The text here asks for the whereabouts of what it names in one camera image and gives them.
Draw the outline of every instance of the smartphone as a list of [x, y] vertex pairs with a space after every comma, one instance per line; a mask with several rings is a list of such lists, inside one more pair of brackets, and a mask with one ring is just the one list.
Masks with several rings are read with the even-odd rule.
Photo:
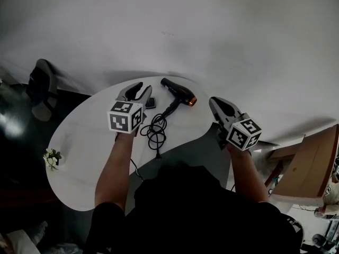
[[146, 103], [146, 109], [153, 109], [155, 107], [156, 107], [155, 97], [149, 98]]

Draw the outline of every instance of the hair dryer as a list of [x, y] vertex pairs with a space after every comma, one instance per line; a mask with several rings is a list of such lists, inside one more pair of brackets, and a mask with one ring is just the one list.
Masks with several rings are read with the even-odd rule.
[[197, 102], [197, 98], [188, 88], [178, 85], [167, 78], [163, 78], [160, 82], [164, 87], [175, 97], [173, 103], [162, 113], [161, 119], [171, 115], [177, 107], [182, 103], [188, 106], [193, 106]]

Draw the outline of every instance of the small plant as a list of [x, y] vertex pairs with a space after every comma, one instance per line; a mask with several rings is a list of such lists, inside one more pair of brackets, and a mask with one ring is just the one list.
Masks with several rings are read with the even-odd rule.
[[60, 151], [54, 149], [46, 149], [46, 153], [43, 155], [44, 162], [46, 167], [50, 167], [51, 170], [58, 169], [59, 159], [61, 159]]

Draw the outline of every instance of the dark floor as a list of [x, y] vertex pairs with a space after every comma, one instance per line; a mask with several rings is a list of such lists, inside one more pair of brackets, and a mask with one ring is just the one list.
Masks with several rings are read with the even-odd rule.
[[[49, 187], [42, 155], [62, 119], [89, 97], [62, 90], [58, 93], [57, 115], [48, 122], [41, 122], [31, 113], [25, 86], [0, 86], [0, 143], [5, 148], [1, 152], [4, 170], [0, 174], [2, 189]], [[203, 137], [164, 153], [162, 159], [150, 161], [139, 169], [140, 174], [144, 179], [154, 178], [161, 165], [181, 160], [190, 166], [205, 166], [226, 187], [230, 159], [218, 148], [216, 130], [216, 125], [213, 125]], [[141, 179], [133, 173], [130, 176], [127, 213], [134, 207], [133, 194], [140, 184]], [[49, 227], [45, 240], [41, 242], [42, 246], [50, 242], [72, 241], [81, 247], [90, 229], [93, 210], [78, 212], [56, 202], [51, 206], [1, 209], [0, 213], [8, 216], [7, 220], [2, 221], [0, 232], [48, 220]]]

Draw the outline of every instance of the table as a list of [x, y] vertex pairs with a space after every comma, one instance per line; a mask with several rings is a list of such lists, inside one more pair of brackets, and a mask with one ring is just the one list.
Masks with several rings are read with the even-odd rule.
[[[160, 84], [163, 77], [147, 77], [111, 86], [93, 95], [76, 107], [53, 134], [49, 149], [61, 152], [58, 170], [46, 169], [48, 181], [56, 196], [68, 207], [78, 211], [94, 208], [95, 186], [114, 145], [115, 133], [109, 131], [107, 111], [120, 90], [136, 82], [144, 82], [141, 92], [152, 85], [152, 96], [157, 107], [146, 110], [144, 125], [165, 111], [174, 100], [167, 88]], [[209, 97], [198, 84], [180, 77], [169, 80], [189, 88], [198, 101], [193, 107], [181, 104], [167, 119], [167, 140], [160, 153], [203, 136], [214, 121], [208, 105]], [[140, 134], [135, 137], [132, 159], [141, 167], [153, 158], [156, 151], [148, 147], [148, 139]], [[130, 174], [135, 171], [130, 164]]]

